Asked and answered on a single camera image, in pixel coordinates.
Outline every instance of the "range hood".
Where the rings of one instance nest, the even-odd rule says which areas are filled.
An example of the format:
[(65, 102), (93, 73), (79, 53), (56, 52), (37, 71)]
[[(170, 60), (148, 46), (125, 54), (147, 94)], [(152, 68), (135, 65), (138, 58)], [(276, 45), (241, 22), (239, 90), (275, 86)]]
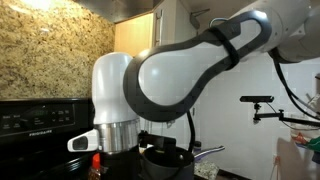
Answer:
[(74, 0), (111, 22), (119, 22), (146, 13), (162, 0)]

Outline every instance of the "black pot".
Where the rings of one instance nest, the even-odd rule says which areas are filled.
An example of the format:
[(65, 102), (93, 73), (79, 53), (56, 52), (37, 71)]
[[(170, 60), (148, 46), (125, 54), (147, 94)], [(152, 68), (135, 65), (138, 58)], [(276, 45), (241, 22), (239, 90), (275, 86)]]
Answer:
[(194, 157), (185, 149), (176, 148), (175, 155), (148, 148), (142, 154), (142, 176), (145, 180), (193, 180)]

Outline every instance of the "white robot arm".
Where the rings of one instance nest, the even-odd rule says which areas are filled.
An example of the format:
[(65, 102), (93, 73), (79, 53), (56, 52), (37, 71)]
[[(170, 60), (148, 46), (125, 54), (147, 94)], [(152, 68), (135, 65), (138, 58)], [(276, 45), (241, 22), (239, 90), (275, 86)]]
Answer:
[(138, 116), (153, 122), (179, 118), (212, 78), (250, 55), (269, 52), (281, 63), (319, 57), (319, 22), (320, 7), (311, 7), (309, 0), (256, 1), (186, 42), (145, 50), (135, 58), (102, 56), (93, 70), (95, 129), (71, 139), (69, 151), (98, 149), (108, 159), (101, 167), (109, 169), (113, 165), (107, 161), (125, 156), (113, 172), (119, 170), (115, 179), (127, 179), (123, 169), (138, 171), (132, 170), (137, 157), (127, 156), (138, 144)]

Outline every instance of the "stove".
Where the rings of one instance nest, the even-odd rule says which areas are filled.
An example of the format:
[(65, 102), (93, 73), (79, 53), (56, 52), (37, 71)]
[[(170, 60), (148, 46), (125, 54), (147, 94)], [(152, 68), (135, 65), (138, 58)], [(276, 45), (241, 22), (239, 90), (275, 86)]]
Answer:
[(90, 98), (0, 100), (0, 179), (87, 179), (94, 152), (67, 141), (93, 128)]

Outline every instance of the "kitchen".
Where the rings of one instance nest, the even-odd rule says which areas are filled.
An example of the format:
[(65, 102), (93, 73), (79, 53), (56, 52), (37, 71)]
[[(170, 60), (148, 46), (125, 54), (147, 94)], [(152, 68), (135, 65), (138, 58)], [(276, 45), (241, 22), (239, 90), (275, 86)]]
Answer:
[[(211, 19), (229, 18), (251, 2), (203, 1), (201, 4), (185, 0), (179, 1), (179, 7), (170, 4), (168, 7), (175, 7), (179, 13), (175, 10), (169, 15), (163, 13), (170, 21), (163, 19), (161, 23), (159, 19), (154, 24), (170, 27), (164, 27), (165, 32), (156, 32), (147, 44), (152, 47), (187, 40), (197, 31), (201, 33), (206, 29)], [(95, 61), (104, 54), (118, 51), (117, 25), (113, 21), (125, 22), (124, 19), (132, 16), (121, 17), (121, 12), (126, 12), (125, 8), (121, 11), (121, 1), (113, 3), (113, 8), (112, 3), (106, 7), (111, 12), (99, 12), (106, 13), (102, 17), (98, 12), (92, 12), (99, 8), (93, 6), (90, 11), (81, 6), (90, 9), (87, 1), (46, 0), (35, 3), (33, 0), (1, 0), (0, 98), (90, 97)], [(158, 3), (145, 3), (144, 11), (152, 11)], [(188, 24), (188, 15), (207, 8), (210, 11), (197, 17), (200, 29), (196, 31)], [(277, 172), (282, 179), (319, 178), (319, 167), (311, 160), (313, 151), (298, 148), (291, 139), (289, 128), (277, 120), (254, 125), (253, 105), (240, 103), (239, 98), (243, 95), (267, 94), (275, 97), (272, 104), (275, 108), (299, 114), (289, 103), (271, 58), (267, 54), (254, 58), (258, 61), (244, 62), (213, 79), (194, 106), (196, 140), (202, 142), (203, 148), (226, 147), (205, 160), (250, 179), (277, 179)], [(313, 96), (319, 92), (314, 78), (319, 66), (317, 60), (283, 66), (289, 86), (306, 101), (306, 94)], [(263, 111), (270, 112), (270, 109), (263, 106)], [(190, 136), (186, 117), (177, 120), (169, 129), (166, 126), (152, 123), (152, 131), (176, 137), (178, 144), (185, 148)], [(275, 156), (281, 159), (279, 166), (273, 163)]]

